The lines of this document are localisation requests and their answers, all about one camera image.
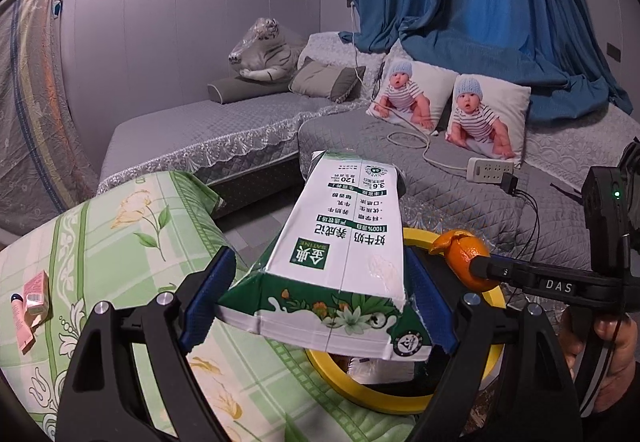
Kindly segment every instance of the white tiger plush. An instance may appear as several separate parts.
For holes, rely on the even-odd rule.
[[[286,42],[276,20],[258,18],[229,54],[229,63],[244,78],[278,81],[293,74],[301,52],[302,46]]]

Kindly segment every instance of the gray pillow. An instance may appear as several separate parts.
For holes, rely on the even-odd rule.
[[[220,104],[244,101],[260,96],[270,96],[289,91],[289,80],[276,83],[263,83],[242,77],[227,77],[207,85],[209,99]]]
[[[358,77],[362,79],[365,70],[366,67],[355,69],[325,65],[307,57],[291,80],[289,88],[292,92],[304,96],[343,102],[358,84]]]

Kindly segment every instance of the milk carton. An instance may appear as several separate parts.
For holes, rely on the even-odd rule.
[[[315,154],[284,228],[223,295],[217,317],[332,354],[428,359],[431,341],[404,287],[398,187],[393,165]]]

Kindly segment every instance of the pillow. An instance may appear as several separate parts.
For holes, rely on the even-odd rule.
[[[500,79],[461,75],[456,79],[446,139],[491,158],[522,163],[531,88]]]
[[[354,99],[370,100],[376,79],[382,69],[386,54],[366,54],[357,51],[353,43],[343,43],[337,32],[319,32],[309,36],[309,41],[298,59],[298,68],[302,68],[307,57],[320,61],[325,65],[351,67],[367,67],[362,80],[353,89]]]
[[[293,76],[289,88],[304,96],[344,102],[359,79],[362,79],[365,70],[366,67],[325,65],[307,57],[302,68]]]
[[[388,60],[385,72],[380,91],[367,113],[412,128],[410,122],[424,133],[431,133],[447,105],[458,74],[402,56]]]
[[[265,83],[244,79],[242,77],[226,77],[207,85],[209,99],[220,104],[244,101],[260,96],[270,96],[289,91],[289,79],[285,82]]]
[[[527,164],[580,190],[591,166],[617,166],[640,123],[609,104],[555,126],[528,126]]]

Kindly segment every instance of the yellow ring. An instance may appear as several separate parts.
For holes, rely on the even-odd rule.
[[[402,234],[405,245],[417,245],[417,247],[425,249],[431,247],[433,241],[438,237],[433,232],[410,228],[404,228]],[[504,296],[499,287],[484,292],[482,296],[489,305],[505,308]],[[482,378],[485,378],[492,371],[501,353],[502,345],[491,346]],[[345,374],[328,353],[307,350],[306,354],[316,371],[337,393],[363,408],[394,415],[419,414],[424,411],[433,396],[400,397],[375,392]]]

